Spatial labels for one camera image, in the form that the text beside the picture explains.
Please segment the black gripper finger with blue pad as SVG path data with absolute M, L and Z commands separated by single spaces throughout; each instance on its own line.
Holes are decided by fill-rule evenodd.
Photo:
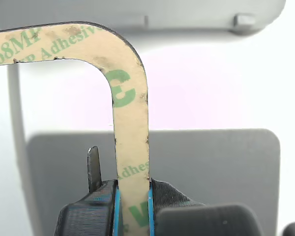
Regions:
M 88 150 L 88 194 L 63 207 L 56 236 L 122 236 L 121 198 L 116 179 L 102 181 L 98 147 Z
M 148 193 L 151 236 L 260 236 L 252 211 L 240 204 L 204 205 L 171 184 L 151 180 Z

